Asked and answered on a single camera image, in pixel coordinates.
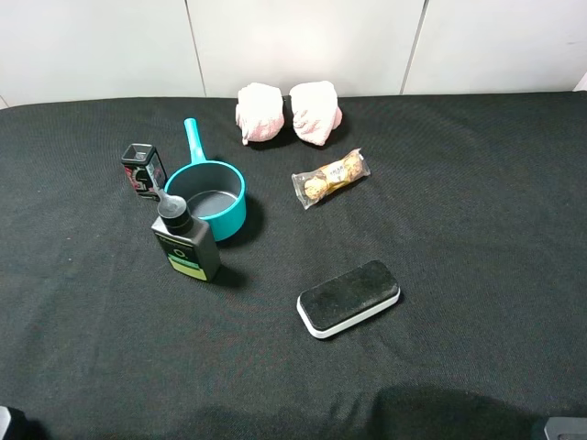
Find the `grey base part left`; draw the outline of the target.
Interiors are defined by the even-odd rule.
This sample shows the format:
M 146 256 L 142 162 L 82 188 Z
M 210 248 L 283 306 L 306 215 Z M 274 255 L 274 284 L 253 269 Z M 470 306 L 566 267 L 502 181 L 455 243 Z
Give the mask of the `grey base part left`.
M 12 423 L 12 416 L 10 411 L 4 407 L 0 407 L 0 440 L 7 440 L 9 438 L 10 425 Z

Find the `grey base part right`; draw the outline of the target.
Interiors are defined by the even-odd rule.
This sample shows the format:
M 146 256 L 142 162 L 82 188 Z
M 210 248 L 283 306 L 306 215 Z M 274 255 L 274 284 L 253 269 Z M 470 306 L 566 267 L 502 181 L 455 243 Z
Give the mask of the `grey base part right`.
M 587 440 L 587 419 L 551 417 L 543 428 L 547 440 Z

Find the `gold wrapped chocolate pack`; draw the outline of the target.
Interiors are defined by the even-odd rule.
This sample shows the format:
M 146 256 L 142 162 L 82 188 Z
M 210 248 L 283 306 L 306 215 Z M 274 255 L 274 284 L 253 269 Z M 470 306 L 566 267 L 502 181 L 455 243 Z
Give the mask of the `gold wrapped chocolate pack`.
M 316 170 L 294 173 L 292 183 L 297 199 L 305 210 L 340 188 L 371 175 L 360 149 Z

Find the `black bottle green label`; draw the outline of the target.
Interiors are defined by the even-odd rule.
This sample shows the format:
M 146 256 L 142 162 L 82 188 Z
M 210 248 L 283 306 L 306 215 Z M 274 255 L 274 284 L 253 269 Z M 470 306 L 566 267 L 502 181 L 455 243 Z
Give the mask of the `black bottle green label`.
M 221 266 L 211 227 L 192 216 L 180 196 L 159 190 L 158 216 L 151 230 L 171 266 L 183 275 L 211 281 Z

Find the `small black tin box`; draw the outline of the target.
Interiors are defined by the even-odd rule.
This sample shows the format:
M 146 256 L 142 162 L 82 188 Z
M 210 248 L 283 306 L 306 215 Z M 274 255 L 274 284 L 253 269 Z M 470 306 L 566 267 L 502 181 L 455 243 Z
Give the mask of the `small black tin box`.
M 158 202 L 158 190 L 165 187 L 167 172 L 157 149 L 150 144 L 132 143 L 124 152 L 121 163 L 137 195 Z

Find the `teal saucepan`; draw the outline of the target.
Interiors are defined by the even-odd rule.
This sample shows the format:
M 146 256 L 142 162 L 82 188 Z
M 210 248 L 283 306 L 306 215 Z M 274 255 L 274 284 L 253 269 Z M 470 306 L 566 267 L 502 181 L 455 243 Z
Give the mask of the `teal saucepan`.
M 214 240 L 234 236 L 246 220 L 246 183 L 233 165 L 205 156 L 197 122 L 184 120 L 190 162 L 167 181 L 166 193 L 181 196 L 191 214 L 209 224 Z

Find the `grey base part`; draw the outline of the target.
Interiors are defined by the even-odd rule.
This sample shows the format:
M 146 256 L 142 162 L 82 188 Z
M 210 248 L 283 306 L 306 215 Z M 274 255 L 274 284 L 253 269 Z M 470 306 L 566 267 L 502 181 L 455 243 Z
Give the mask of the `grey base part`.
M 10 425 L 12 423 L 12 416 L 10 411 L 4 407 L 0 407 L 0 440 L 7 440 L 9 438 Z
M 587 419 L 551 417 L 543 428 L 547 440 L 587 440 Z

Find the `black white board eraser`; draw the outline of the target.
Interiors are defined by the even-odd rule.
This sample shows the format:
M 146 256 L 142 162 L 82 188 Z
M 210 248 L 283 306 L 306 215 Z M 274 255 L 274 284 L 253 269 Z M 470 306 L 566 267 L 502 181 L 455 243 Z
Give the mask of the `black white board eraser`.
M 327 339 L 393 307 L 400 297 L 394 275 L 372 260 L 303 291 L 296 310 L 311 336 Z

